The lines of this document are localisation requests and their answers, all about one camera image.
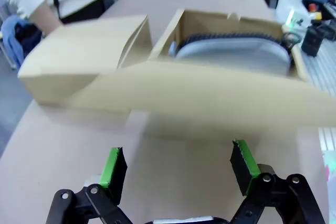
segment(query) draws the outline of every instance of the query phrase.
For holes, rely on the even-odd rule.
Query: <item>green gripper pad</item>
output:
[[[99,184],[106,190],[115,205],[119,205],[121,200],[126,170],[127,164],[122,148],[111,148]]]
[[[254,160],[245,140],[234,140],[231,164],[243,196],[248,195],[253,179],[258,177],[260,169]]]

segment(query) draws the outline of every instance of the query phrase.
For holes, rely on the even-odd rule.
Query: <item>metal screw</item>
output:
[[[98,188],[97,187],[92,187],[91,190],[90,190],[90,192],[92,194],[96,194],[98,192]]]
[[[67,199],[69,195],[67,193],[62,194],[62,199]]]
[[[265,181],[265,182],[270,182],[270,181],[271,181],[271,177],[270,177],[269,175],[265,175],[265,176],[263,177],[263,181]]]
[[[297,183],[300,182],[300,180],[299,180],[298,177],[294,177],[294,178],[292,178],[292,181],[293,181],[294,184],[297,184]]]

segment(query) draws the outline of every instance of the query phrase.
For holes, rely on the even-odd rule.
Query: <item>black device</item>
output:
[[[325,224],[304,176],[292,174],[287,179],[281,179],[271,166],[255,163],[244,140],[233,142],[230,161],[242,195],[246,198],[231,221],[205,216],[186,220],[155,220],[147,224],[256,224],[265,207],[275,207],[284,224]],[[46,223],[87,224],[89,219],[100,218],[104,224],[132,224],[118,207],[126,171],[122,152],[113,160],[117,161],[111,162],[111,182],[106,187],[92,184],[76,194],[69,189],[57,191]]]
[[[309,26],[302,42],[302,51],[307,55],[316,57],[323,39],[323,34],[316,27]]]

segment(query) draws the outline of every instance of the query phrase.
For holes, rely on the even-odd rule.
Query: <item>cardboard box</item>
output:
[[[213,16],[222,20],[218,14]],[[244,22],[249,25],[246,29],[259,27],[250,19]],[[172,24],[163,35],[171,40],[176,36]],[[259,29],[271,32],[277,27],[267,24]],[[336,115],[330,113],[336,110],[336,99],[305,82],[173,62],[155,55],[158,48],[166,52],[168,44],[163,40],[148,58],[149,38],[145,17],[60,28],[31,52],[19,78],[41,104],[110,112],[143,110],[247,131],[274,125],[336,126]]]
[[[164,34],[154,46],[151,58],[171,59],[168,55],[172,42],[175,41],[179,45],[180,42],[191,35],[260,33],[280,41],[284,32],[288,31],[286,26],[282,27],[277,22],[246,17],[239,18],[236,14],[228,16],[223,13],[178,10]],[[298,46],[292,48],[291,54],[294,64],[290,69],[289,77],[307,81],[306,68]]]

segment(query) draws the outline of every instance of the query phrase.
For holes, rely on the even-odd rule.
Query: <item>floor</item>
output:
[[[0,157],[32,97],[0,52]]]

